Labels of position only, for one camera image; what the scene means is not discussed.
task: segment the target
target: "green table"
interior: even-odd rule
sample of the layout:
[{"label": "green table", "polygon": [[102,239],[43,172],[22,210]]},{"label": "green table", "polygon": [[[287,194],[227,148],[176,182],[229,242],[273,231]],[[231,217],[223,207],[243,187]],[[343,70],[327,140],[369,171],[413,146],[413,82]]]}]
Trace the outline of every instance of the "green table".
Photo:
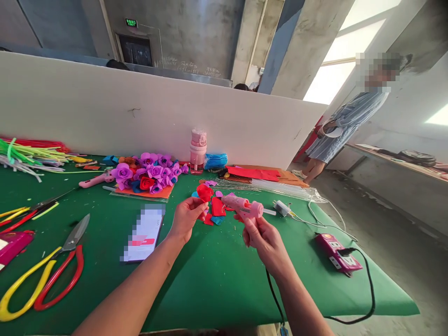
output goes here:
[{"label": "green table", "polygon": [[[24,205],[34,205],[47,198],[62,194],[95,174],[46,173],[42,183],[25,173],[0,168],[4,184],[0,213]],[[176,205],[196,190],[198,180],[211,178],[182,175],[166,205],[159,241],[165,238],[173,221]],[[270,207],[273,200],[292,202],[292,209],[305,220],[313,218],[307,202],[268,192],[240,191],[242,197]],[[16,320],[0,324],[0,334],[66,335],[131,272],[136,264],[122,264],[119,259],[127,244],[140,209],[147,201],[110,196],[97,185],[68,194],[60,205],[47,215],[23,225],[23,230],[35,230],[34,241],[25,253],[15,258],[0,273],[0,295],[30,267],[60,246],[66,240],[69,225],[91,213],[90,224],[81,243],[84,246],[85,266],[74,289],[57,305],[43,312],[29,310]],[[335,223],[316,205],[312,204],[320,220]],[[266,215],[283,238],[291,260],[323,315],[364,315],[371,307],[371,294],[365,270],[348,278],[335,271],[330,261],[317,249],[313,238],[319,230],[292,219]],[[231,214],[221,226],[197,222],[193,236],[184,247],[163,285],[142,331],[174,328],[221,328],[254,326],[280,321],[266,279],[265,268],[256,251],[244,246],[243,226]],[[334,234],[346,247],[351,246],[347,236],[336,229]],[[62,263],[62,256],[56,267]],[[418,308],[411,298],[379,267],[369,260],[377,298],[377,315],[413,315]],[[68,267],[53,286],[52,295],[61,292],[73,276],[75,263]],[[34,273],[19,288],[10,301],[10,311],[20,309],[33,292],[42,269]]]}]

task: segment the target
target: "legs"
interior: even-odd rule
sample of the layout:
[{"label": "legs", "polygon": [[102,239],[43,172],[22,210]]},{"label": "legs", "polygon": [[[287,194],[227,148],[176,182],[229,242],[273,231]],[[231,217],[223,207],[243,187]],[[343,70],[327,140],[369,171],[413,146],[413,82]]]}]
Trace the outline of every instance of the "legs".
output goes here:
[{"label": "legs", "polygon": [[306,179],[303,181],[309,185],[309,183],[314,180],[325,168],[325,162],[317,160],[317,159],[311,159],[305,168],[305,170],[302,171],[303,174],[308,175]]},{"label": "legs", "polygon": [[309,159],[308,161],[308,165],[307,167],[302,170],[302,173],[304,175],[309,175],[309,173],[311,172],[311,170],[314,168],[314,166],[316,165],[317,160],[316,159]]}]

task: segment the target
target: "water bottle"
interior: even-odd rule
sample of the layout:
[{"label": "water bottle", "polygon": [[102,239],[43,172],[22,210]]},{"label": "water bottle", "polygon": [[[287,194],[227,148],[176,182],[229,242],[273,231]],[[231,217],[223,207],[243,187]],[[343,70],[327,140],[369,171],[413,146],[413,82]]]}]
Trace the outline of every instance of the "water bottle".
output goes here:
[{"label": "water bottle", "polygon": [[190,172],[200,175],[204,171],[205,152],[207,151],[207,133],[202,129],[191,131]]}]

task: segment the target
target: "exit sign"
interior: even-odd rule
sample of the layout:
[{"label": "exit sign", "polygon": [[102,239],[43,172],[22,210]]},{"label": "exit sign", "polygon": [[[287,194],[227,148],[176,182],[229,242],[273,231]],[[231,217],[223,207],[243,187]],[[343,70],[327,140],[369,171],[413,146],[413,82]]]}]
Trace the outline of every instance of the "exit sign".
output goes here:
[{"label": "exit sign", "polygon": [[135,27],[135,28],[139,27],[139,25],[137,24],[137,20],[125,19],[125,21],[128,27]]}]

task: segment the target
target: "doorway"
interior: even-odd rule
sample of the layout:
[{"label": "doorway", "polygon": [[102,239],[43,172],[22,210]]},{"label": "doorway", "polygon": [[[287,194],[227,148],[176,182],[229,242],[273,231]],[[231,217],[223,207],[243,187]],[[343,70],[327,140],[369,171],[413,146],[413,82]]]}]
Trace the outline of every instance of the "doorway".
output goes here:
[{"label": "doorway", "polygon": [[125,63],[153,66],[149,39],[119,35]]}]

